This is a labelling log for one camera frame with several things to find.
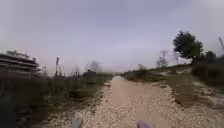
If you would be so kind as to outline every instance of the ground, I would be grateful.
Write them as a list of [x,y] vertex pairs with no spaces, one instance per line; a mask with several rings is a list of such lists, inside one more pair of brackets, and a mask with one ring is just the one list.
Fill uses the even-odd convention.
[[70,110],[69,117],[57,116],[43,127],[70,128],[72,119],[83,119],[83,128],[136,128],[142,120],[153,128],[221,128],[223,115],[203,105],[182,108],[174,102],[171,88],[134,83],[116,76],[104,88],[94,113]]

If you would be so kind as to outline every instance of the sky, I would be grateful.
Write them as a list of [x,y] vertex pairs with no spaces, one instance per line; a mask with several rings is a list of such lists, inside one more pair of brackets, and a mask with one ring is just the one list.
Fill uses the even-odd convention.
[[92,60],[111,71],[153,68],[180,30],[221,55],[223,12],[223,0],[0,0],[0,51],[27,53],[51,73],[56,57],[67,73]]

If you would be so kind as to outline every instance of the dirt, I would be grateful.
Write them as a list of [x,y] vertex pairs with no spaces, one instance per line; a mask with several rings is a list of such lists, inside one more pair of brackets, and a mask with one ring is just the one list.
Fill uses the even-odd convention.
[[221,128],[223,113],[206,106],[183,109],[174,102],[170,87],[160,88],[150,84],[134,83],[114,77],[106,89],[94,114],[89,109],[70,114],[70,120],[60,118],[46,127],[70,128],[71,120],[80,117],[83,128],[136,128],[142,120],[153,128]]

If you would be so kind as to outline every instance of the shrub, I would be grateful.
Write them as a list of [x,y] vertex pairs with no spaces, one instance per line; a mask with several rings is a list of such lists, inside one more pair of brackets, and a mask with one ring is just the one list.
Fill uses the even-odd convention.
[[219,65],[208,63],[196,64],[193,66],[192,73],[202,81],[208,83],[208,85],[224,87],[224,68]]
[[78,77],[18,77],[0,74],[0,125],[29,127],[67,103],[82,103],[112,77],[106,73],[85,73]]

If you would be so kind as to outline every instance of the tree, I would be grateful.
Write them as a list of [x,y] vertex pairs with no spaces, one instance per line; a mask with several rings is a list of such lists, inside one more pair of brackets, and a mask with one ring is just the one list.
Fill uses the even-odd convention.
[[192,61],[200,57],[203,51],[202,43],[197,41],[195,36],[189,32],[180,31],[173,40],[174,51],[180,53],[180,57]]
[[168,66],[168,61],[166,59],[163,59],[162,57],[159,57],[159,60],[156,61],[157,68],[163,68],[167,66]]
[[80,76],[80,75],[81,75],[81,73],[80,73],[80,69],[79,69],[79,67],[75,67],[75,70],[72,71],[71,76],[73,76],[73,77],[78,77],[78,76]]
[[162,67],[167,67],[168,66],[168,61],[166,59],[167,54],[168,54],[167,50],[162,50],[161,51],[161,56],[159,57],[159,60],[156,61],[156,67],[157,68],[162,68]]
[[216,61],[216,54],[213,53],[212,51],[208,51],[205,54],[205,59],[209,63],[214,63]]
[[179,64],[179,57],[180,57],[179,53],[177,53],[177,52],[174,51],[173,52],[173,58],[177,62],[177,65]]
[[90,64],[86,65],[86,70],[91,72],[101,72],[101,66],[99,62],[93,60]]
[[146,70],[146,67],[143,64],[138,64],[139,70]]

